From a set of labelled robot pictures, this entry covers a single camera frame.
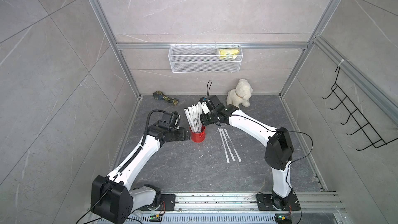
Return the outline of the camouflage cloth piece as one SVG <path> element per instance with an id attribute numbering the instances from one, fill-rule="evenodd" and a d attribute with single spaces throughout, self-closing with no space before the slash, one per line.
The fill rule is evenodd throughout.
<path id="1" fill-rule="evenodd" d="M 153 98 L 156 100 L 163 100 L 163 101 L 168 102 L 173 105 L 177 105 L 179 102 L 179 99 L 167 96 L 162 91 L 156 91 L 152 95 L 153 95 Z"/>

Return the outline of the red cup container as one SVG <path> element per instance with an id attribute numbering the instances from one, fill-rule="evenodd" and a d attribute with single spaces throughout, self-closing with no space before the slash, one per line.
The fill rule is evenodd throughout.
<path id="1" fill-rule="evenodd" d="M 201 131 L 199 133 L 195 133 L 192 129 L 190 129 L 190 138 L 191 141 L 195 143 L 202 143 L 205 140 L 205 126 L 202 126 Z"/>

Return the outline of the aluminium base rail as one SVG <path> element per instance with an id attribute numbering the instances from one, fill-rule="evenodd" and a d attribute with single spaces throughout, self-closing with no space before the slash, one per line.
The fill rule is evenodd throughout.
<path id="1" fill-rule="evenodd" d="M 270 193 L 257 192 L 165 192 L 162 202 L 167 212 L 182 213 L 277 213 Z M 345 208 L 334 192 L 304 192 L 293 195 L 284 211 L 288 213 L 338 213 Z"/>

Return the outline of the white plush dog toy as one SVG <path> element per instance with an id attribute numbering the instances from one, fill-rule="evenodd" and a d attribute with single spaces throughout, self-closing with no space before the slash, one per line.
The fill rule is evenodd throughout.
<path id="1" fill-rule="evenodd" d="M 240 79 L 236 88 L 228 92 L 226 103 L 239 108 L 241 104 L 244 107 L 249 107 L 249 99 L 252 96 L 253 88 L 246 79 Z"/>

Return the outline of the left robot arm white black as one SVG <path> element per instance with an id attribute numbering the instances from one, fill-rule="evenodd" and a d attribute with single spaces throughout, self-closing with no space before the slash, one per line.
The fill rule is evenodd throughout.
<path id="1" fill-rule="evenodd" d="M 112 222 L 124 223 L 129 215 L 142 207 L 157 208 L 161 190 L 152 185 L 132 189 L 137 175 L 149 159 L 168 142 L 190 140 L 185 128 L 150 126 L 133 151 L 107 176 L 98 176 L 92 183 L 91 208 L 94 214 Z"/>

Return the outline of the bundle of white straws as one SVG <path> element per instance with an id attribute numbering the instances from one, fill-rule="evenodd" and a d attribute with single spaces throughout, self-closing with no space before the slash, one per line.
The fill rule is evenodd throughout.
<path id="1" fill-rule="evenodd" d="M 190 129 L 193 133 L 201 133 L 202 132 L 202 122 L 200 115 L 202 114 L 201 104 L 192 105 L 188 108 L 184 109 L 184 113 L 188 120 Z"/>

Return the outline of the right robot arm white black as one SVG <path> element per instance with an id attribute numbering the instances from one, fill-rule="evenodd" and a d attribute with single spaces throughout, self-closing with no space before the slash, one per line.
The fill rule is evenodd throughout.
<path id="1" fill-rule="evenodd" d="M 266 125 L 232 104 L 224 106 L 216 95 L 200 98 L 199 106 L 203 111 L 200 115 L 203 125 L 225 123 L 244 131 L 265 146 L 264 159 L 273 173 L 273 206 L 279 210 L 295 209 L 298 200 L 290 179 L 294 148 L 289 131 L 284 127 Z"/>

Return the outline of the yellow sponge in basket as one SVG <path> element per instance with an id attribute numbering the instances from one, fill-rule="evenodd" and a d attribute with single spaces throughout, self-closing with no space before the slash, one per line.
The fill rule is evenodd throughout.
<path id="1" fill-rule="evenodd" d="M 219 59 L 235 60 L 240 55 L 239 49 L 218 49 L 216 55 Z"/>

